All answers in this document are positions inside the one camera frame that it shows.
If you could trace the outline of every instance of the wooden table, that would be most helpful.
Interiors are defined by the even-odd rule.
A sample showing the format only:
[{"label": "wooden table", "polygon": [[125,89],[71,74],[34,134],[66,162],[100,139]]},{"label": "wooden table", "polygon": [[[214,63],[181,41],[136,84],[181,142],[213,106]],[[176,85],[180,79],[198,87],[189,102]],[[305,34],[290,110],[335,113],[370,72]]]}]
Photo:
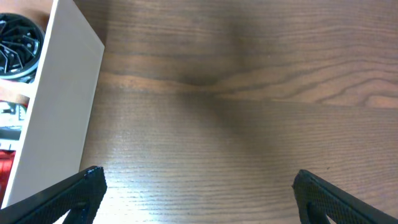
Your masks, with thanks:
[{"label": "wooden table", "polygon": [[95,223],[299,223],[299,169],[398,217],[395,1],[77,4],[106,44]]}]

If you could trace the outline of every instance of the white shelf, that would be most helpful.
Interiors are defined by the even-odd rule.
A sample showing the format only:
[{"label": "white shelf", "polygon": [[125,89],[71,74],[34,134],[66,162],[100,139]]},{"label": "white shelf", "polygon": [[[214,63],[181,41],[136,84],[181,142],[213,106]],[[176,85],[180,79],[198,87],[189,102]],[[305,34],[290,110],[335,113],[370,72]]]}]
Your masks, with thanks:
[{"label": "white shelf", "polygon": [[76,174],[104,45],[72,0],[54,0],[1,208]]}]

